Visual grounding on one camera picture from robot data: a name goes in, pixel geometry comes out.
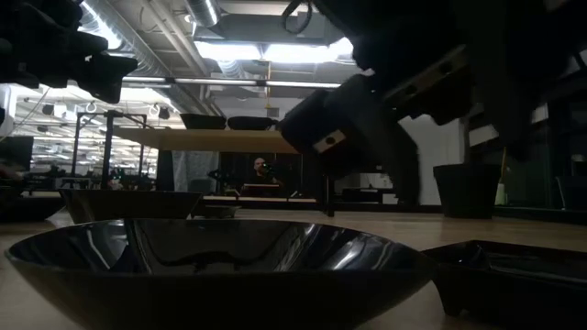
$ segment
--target wooden tabletop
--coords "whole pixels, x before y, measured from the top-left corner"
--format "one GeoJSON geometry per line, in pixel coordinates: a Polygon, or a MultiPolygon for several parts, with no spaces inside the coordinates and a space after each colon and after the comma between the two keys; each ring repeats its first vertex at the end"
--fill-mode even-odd
{"type": "Polygon", "coordinates": [[[204,196],[202,197],[206,201],[246,201],[246,202],[269,202],[269,203],[316,203],[314,198],[279,198],[279,197],[247,197],[239,196],[204,196]]]}
{"type": "Polygon", "coordinates": [[[297,153],[277,131],[115,127],[114,135],[159,150],[297,153]]]}
{"type": "MultiPolygon", "coordinates": [[[[587,226],[564,225],[529,220],[494,218],[493,220],[447,219],[440,214],[387,214],[337,212],[333,218],[316,211],[238,210],[239,219],[316,222],[357,229],[402,242],[417,249],[435,248],[470,239],[546,248],[564,248],[587,252],[587,226]]],[[[68,226],[68,214],[59,213],[51,222],[0,225],[0,250],[17,241],[55,226],[68,226]]],[[[5,258],[0,258],[0,329],[81,330],[39,296],[16,273],[5,258]]],[[[359,330],[479,330],[496,327],[473,320],[467,315],[444,315],[434,284],[392,310],[362,325],[359,330]]]]}

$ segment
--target metal frame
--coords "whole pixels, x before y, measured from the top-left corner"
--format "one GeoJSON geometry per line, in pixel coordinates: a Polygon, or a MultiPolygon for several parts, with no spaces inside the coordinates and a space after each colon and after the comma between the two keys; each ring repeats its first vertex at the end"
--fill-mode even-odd
{"type": "MultiPolygon", "coordinates": [[[[107,189],[108,188],[108,177],[110,175],[110,156],[112,154],[112,137],[114,136],[114,119],[115,118],[126,118],[129,119],[139,125],[142,125],[142,128],[152,128],[154,129],[153,126],[147,125],[147,115],[143,115],[143,114],[122,114],[116,110],[108,110],[102,114],[96,114],[96,113],[86,113],[86,112],[81,112],[81,113],[77,113],[77,121],[75,124],[75,138],[73,141],[73,156],[72,156],[72,177],[75,177],[75,170],[76,170],[76,166],[77,166],[77,150],[79,148],[79,142],[80,142],[80,131],[82,130],[82,128],[84,128],[87,125],[86,123],[82,124],[82,117],[83,116],[90,116],[90,119],[88,120],[88,122],[92,119],[94,119],[96,116],[98,115],[104,115],[106,117],[106,133],[105,133],[105,145],[104,145],[104,162],[102,165],[102,180],[101,180],[101,189],[107,189]],[[134,116],[137,117],[141,117],[143,120],[139,121],[135,118],[133,118],[134,116]]],[[[140,145],[140,155],[138,157],[139,163],[138,163],[138,175],[141,174],[142,169],[143,169],[143,157],[144,157],[144,152],[145,152],[145,146],[144,145],[140,145]]]]}

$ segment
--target person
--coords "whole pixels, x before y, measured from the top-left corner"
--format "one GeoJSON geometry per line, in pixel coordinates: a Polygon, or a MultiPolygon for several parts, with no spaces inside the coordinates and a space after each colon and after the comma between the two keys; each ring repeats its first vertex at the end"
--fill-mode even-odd
{"type": "Polygon", "coordinates": [[[14,168],[0,163],[0,179],[22,181],[22,176],[14,168]]]}
{"type": "Polygon", "coordinates": [[[252,178],[252,184],[279,184],[282,183],[275,179],[275,177],[269,172],[269,168],[265,166],[265,159],[257,158],[253,165],[255,175],[252,178]]]}

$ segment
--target black post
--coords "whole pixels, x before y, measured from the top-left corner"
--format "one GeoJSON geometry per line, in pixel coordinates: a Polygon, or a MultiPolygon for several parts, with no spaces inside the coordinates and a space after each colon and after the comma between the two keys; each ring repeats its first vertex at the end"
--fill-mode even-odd
{"type": "MultiPolygon", "coordinates": [[[[143,115],[143,129],[147,128],[147,115],[143,115]]],[[[140,156],[139,156],[139,162],[138,162],[138,179],[140,180],[140,176],[142,175],[143,172],[143,156],[145,154],[145,145],[141,144],[140,145],[140,156]]]]}
{"type": "Polygon", "coordinates": [[[102,165],[102,189],[108,188],[110,176],[110,153],[112,152],[112,136],[114,134],[114,116],[112,111],[106,112],[106,142],[104,145],[104,165],[102,165]]]}
{"type": "Polygon", "coordinates": [[[82,123],[82,115],[77,115],[77,122],[75,123],[75,138],[73,140],[73,161],[72,161],[72,177],[75,178],[75,166],[77,165],[77,149],[80,144],[80,124],[82,123]]]}
{"type": "Polygon", "coordinates": [[[334,180],[331,180],[330,177],[327,177],[327,216],[333,217],[334,216],[334,180]]]}

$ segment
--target white wall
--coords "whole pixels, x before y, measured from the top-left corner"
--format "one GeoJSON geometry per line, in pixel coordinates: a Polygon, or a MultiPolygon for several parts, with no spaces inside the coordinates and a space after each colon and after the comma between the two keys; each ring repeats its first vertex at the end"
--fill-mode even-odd
{"type": "MultiPolygon", "coordinates": [[[[548,105],[543,104],[539,106],[534,112],[532,113],[531,122],[532,124],[541,122],[543,120],[548,119],[548,105]]],[[[479,127],[473,129],[469,133],[469,144],[471,147],[477,146],[483,142],[489,141],[494,138],[498,138],[499,134],[491,125],[479,127]]]]}
{"type": "MultiPolygon", "coordinates": [[[[420,203],[423,205],[440,205],[437,183],[433,168],[438,165],[461,164],[464,161],[463,128],[459,120],[444,126],[438,126],[429,115],[421,115],[412,120],[406,118],[400,122],[418,146],[420,155],[420,203]]],[[[369,182],[374,187],[388,186],[386,178],[380,174],[367,174],[361,177],[361,186],[367,187],[369,182]]]]}

